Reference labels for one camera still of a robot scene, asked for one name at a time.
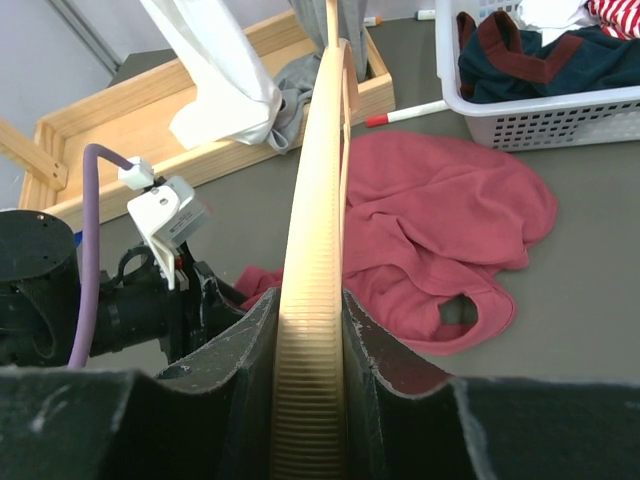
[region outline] ribbed wooden edge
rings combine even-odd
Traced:
[[[331,17],[335,0],[327,4]],[[342,97],[354,90],[357,96],[357,84],[349,45],[337,41],[335,22],[329,27],[336,28],[336,46],[329,42],[316,80],[284,264],[272,413],[271,478],[277,480],[346,478],[341,329],[346,171],[341,174],[340,117],[344,106],[350,128],[349,98],[343,105]],[[345,132],[347,149],[349,135]]]

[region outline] gray cloth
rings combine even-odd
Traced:
[[[367,40],[363,25],[367,1],[338,0],[340,37],[351,43],[359,82],[367,75]],[[326,0],[289,0],[289,3],[321,55],[328,43]]]
[[[359,82],[367,75],[367,41],[363,26],[367,1],[338,0],[340,36],[351,43]],[[289,0],[289,3],[318,51],[292,61],[275,78],[282,91],[282,108],[266,141],[279,154],[287,153],[298,136],[303,107],[311,99],[320,58],[328,43],[326,0]]]

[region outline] fabric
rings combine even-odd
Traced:
[[[600,18],[602,31],[615,38],[640,38],[640,0],[589,0],[589,12]]]
[[[275,81],[282,91],[282,108],[276,117],[267,143],[280,154],[287,153],[302,122],[303,107],[311,100],[313,85],[320,68],[320,58],[327,45],[327,11],[325,0],[289,0],[298,21],[318,47],[311,55],[285,66]],[[367,0],[338,2],[340,36],[351,43],[358,81],[367,76],[367,42],[363,26]]]
[[[507,153],[407,132],[358,137],[350,154],[344,286],[410,347],[459,352],[513,320],[514,301],[493,276],[528,265],[528,248],[551,231],[556,210],[543,181]],[[249,267],[236,284],[250,297],[245,308],[281,279],[281,270]],[[474,314],[443,321],[443,307],[460,298],[472,302]]]
[[[296,18],[318,47],[315,54],[318,62],[327,46],[327,6],[326,0],[289,0]],[[351,43],[353,61],[356,64],[358,81],[367,75],[367,40],[364,27],[364,13],[368,0],[340,0],[338,2],[338,26],[340,37]]]
[[[197,87],[169,130],[185,149],[232,138],[255,145],[282,95],[222,0],[141,0]]]
[[[315,56],[305,56],[289,63],[275,78],[282,92],[282,107],[267,143],[281,155],[291,150],[300,133],[304,106],[311,101],[319,68],[320,61]]]
[[[587,0],[522,0],[514,20],[520,29],[540,33],[544,47],[565,32],[598,25],[586,4]]]
[[[546,47],[537,32],[519,31],[506,12],[477,28],[458,15],[461,94],[474,103],[591,92],[640,85],[640,41],[598,27],[562,35]]]

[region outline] red cloth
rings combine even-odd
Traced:
[[[600,18],[607,35],[623,40],[640,38],[640,0],[589,0],[587,8]]]
[[[505,329],[515,304],[493,276],[529,263],[557,202],[508,153],[456,138],[386,131],[353,140],[344,285],[372,317],[420,352],[451,354]],[[236,288],[253,305],[282,270],[249,267]],[[444,325],[439,305],[464,294],[474,324]]]

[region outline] wooden box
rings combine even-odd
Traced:
[[[293,59],[314,51],[311,39],[293,12],[269,19],[245,32],[267,70],[275,75]],[[368,36],[369,80],[359,85],[361,109],[353,123],[395,108],[391,75]],[[66,187],[56,191],[26,174],[20,208],[46,210],[82,228],[82,152],[100,143],[125,157],[149,160],[157,175],[180,175],[193,186],[248,167],[275,155],[268,145],[247,146],[222,140],[186,151],[169,131],[175,113],[195,99],[196,89],[179,60],[41,118],[35,143],[67,167]],[[300,145],[304,124],[296,146]],[[100,221],[127,213],[127,202],[138,195],[117,179],[117,169],[100,162]]]

